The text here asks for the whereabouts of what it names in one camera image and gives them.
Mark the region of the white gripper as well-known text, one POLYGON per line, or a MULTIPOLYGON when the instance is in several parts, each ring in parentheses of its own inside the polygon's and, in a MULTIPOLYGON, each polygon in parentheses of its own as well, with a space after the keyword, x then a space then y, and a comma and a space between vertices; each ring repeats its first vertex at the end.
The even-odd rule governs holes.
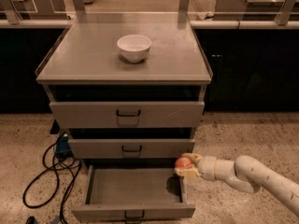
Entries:
POLYGON ((191 164, 197 165, 198 170, 193 167, 188 169, 176 168, 175 172, 177 175, 185 178, 197 178, 201 175, 201 177, 207 181, 216 180, 215 177, 215 165, 217 161, 216 157, 212 157, 212 156, 202 157, 201 155, 195 153, 183 153, 182 158, 183 158, 183 164, 185 166, 190 166, 191 164))

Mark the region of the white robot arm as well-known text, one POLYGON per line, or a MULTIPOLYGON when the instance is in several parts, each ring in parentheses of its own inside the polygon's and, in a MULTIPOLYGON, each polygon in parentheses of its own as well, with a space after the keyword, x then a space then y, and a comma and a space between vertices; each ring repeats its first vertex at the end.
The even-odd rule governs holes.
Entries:
POLYGON ((175 172, 186 178, 202 177, 206 181, 222 181, 232 189, 246 193, 256 193, 264 188, 299 216, 299 185, 251 156, 243 155, 235 161, 228 161, 184 153, 175 161, 175 172))

